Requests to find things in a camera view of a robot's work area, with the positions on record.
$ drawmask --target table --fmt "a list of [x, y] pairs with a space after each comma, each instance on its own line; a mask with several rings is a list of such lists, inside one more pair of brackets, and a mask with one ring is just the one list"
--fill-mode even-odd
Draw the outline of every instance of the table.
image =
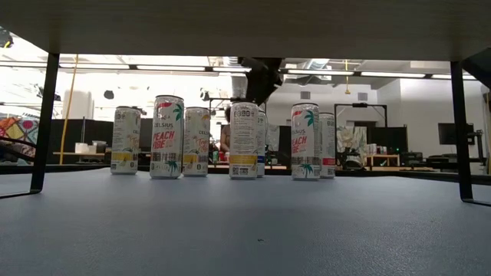
[[365, 162], [368, 160], [368, 159], [371, 159], [371, 165], [374, 166], [374, 158], [386, 158], [387, 159], [387, 164], [389, 165], [389, 159], [390, 158], [396, 158], [397, 159], [397, 166], [400, 166], [400, 162], [399, 162], [399, 155], [398, 154], [374, 154], [374, 155], [371, 155], [371, 156], [367, 156], [365, 158]]
[[[53, 152], [54, 155], [61, 155], [60, 152]], [[104, 159], [105, 153], [63, 153], [64, 156], [78, 156], [78, 162], [82, 162], [82, 158], [90, 157], [93, 159]]]
[[[30, 175], [2, 176], [2, 185]], [[491, 199], [491, 187], [475, 197]], [[4, 275], [485, 275], [491, 208], [458, 184], [49, 173], [0, 200]]]

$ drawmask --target black metal leg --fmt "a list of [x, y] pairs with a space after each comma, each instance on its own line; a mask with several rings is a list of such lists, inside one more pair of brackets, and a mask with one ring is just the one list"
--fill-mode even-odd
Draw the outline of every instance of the black metal leg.
[[44, 79], [44, 93], [41, 104], [41, 118], [39, 119], [38, 141], [34, 166], [32, 168], [31, 192], [38, 193], [43, 189], [44, 171], [48, 158], [49, 135], [51, 131], [51, 116], [53, 114], [54, 90], [58, 75], [60, 54], [48, 55], [48, 67]]
[[450, 62], [450, 73], [452, 74], [453, 118], [456, 129], [460, 198], [463, 202], [491, 206], [489, 203], [477, 202], [473, 199], [469, 146], [467, 144], [466, 99], [463, 92], [461, 63], [457, 61]]

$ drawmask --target fluorescent light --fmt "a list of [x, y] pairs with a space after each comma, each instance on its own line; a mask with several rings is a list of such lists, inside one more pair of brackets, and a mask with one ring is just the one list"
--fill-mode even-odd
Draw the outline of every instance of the fluorescent light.
[[247, 67], [214, 67], [215, 72], [228, 72], [228, 73], [245, 73], [251, 71], [251, 68]]
[[333, 70], [299, 70], [289, 69], [288, 74], [314, 74], [324, 76], [351, 76], [354, 72], [350, 71], [333, 71]]
[[[62, 68], [73, 68], [75, 64], [60, 64]], [[130, 69], [130, 66], [125, 64], [77, 64], [80, 69]]]
[[44, 62], [11, 62], [0, 61], [0, 66], [12, 66], [12, 67], [46, 67]]
[[363, 77], [424, 77], [418, 73], [390, 73], [390, 72], [361, 72]]
[[[435, 74], [435, 75], [431, 76], [431, 78], [441, 79], [441, 80], [451, 80], [452, 79], [452, 76], [449, 75], [449, 74]], [[475, 80], [476, 78], [474, 76], [471, 76], [471, 75], [468, 75], [468, 74], [464, 74], [462, 76], [462, 79], [463, 80]]]
[[140, 70], [160, 70], [160, 71], [204, 71], [200, 66], [157, 66], [157, 65], [137, 65]]

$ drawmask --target aluminum can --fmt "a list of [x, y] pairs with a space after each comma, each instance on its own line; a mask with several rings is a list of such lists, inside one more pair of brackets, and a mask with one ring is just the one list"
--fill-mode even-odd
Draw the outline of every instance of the aluminum can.
[[181, 175], [184, 133], [184, 100], [157, 96], [153, 105], [150, 177], [176, 179]]
[[187, 107], [184, 113], [183, 175], [208, 174], [209, 110]]
[[268, 129], [268, 117], [263, 110], [259, 110], [258, 130], [256, 141], [258, 144], [258, 177], [264, 176], [266, 160], [266, 131]]
[[140, 116], [136, 107], [116, 107], [110, 155], [112, 174], [134, 175], [138, 171]]
[[332, 179], [336, 171], [336, 126], [333, 113], [319, 114], [321, 132], [321, 178]]
[[255, 179], [258, 175], [256, 142], [259, 109], [255, 103], [235, 102], [230, 110], [231, 179]]
[[321, 175], [319, 107], [298, 103], [292, 107], [292, 178], [317, 180]]

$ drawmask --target energy drink can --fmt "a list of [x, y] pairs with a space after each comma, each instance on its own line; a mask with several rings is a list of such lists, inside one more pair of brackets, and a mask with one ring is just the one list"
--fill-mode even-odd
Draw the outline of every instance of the energy drink can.
[[259, 109], [255, 103], [235, 102], [230, 110], [231, 179], [255, 179], [258, 175], [257, 123]]
[[184, 120], [183, 175], [208, 174], [209, 110], [186, 108]]
[[264, 176], [267, 127], [268, 117], [266, 117], [266, 113], [264, 111], [259, 110], [258, 131], [256, 136], [256, 141], [258, 143], [258, 177]]
[[163, 95], [155, 99], [150, 161], [150, 177], [153, 179], [176, 179], [181, 175], [183, 115], [182, 98]]
[[321, 178], [332, 179], [336, 169], [334, 114], [320, 113], [319, 125], [321, 131]]
[[110, 172], [112, 174], [136, 174], [139, 151], [140, 110], [136, 107], [116, 107]]
[[298, 103], [292, 107], [292, 178], [317, 180], [321, 175], [319, 107]]

